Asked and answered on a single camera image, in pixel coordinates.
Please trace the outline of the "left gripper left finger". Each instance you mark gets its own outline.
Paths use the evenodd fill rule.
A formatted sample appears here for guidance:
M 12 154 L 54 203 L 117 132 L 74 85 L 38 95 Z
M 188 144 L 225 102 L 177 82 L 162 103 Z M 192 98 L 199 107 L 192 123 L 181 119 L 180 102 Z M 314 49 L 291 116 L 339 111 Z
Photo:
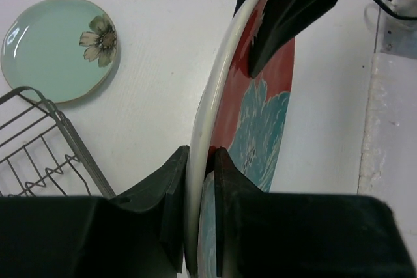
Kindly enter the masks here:
M 176 277 L 188 146 L 112 199 L 1 199 L 2 277 Z

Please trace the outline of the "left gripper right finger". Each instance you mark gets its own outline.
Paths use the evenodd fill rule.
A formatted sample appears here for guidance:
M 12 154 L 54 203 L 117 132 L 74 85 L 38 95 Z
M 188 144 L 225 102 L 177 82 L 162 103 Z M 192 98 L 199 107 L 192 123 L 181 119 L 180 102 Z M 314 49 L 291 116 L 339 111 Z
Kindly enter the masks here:
M 387 204 L 368 196 L 267 193 L 213 156 L 218 277 L 414 277 Z

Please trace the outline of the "red and teal plate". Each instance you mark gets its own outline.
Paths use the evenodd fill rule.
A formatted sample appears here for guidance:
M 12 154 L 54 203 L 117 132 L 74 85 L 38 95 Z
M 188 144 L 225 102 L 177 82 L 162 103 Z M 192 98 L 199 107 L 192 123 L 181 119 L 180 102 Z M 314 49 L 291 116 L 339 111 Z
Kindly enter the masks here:
M 244 0 L 231 20 L 194 120 L 186 165 L 184 254 L 189 277 L 216 276 L 214 172 L 209 159 L 225 148 L 236 168 L 268 191 L 280 151 L 295 61 L 294 40 L 261 73 L 248 60 L 268 0 Z

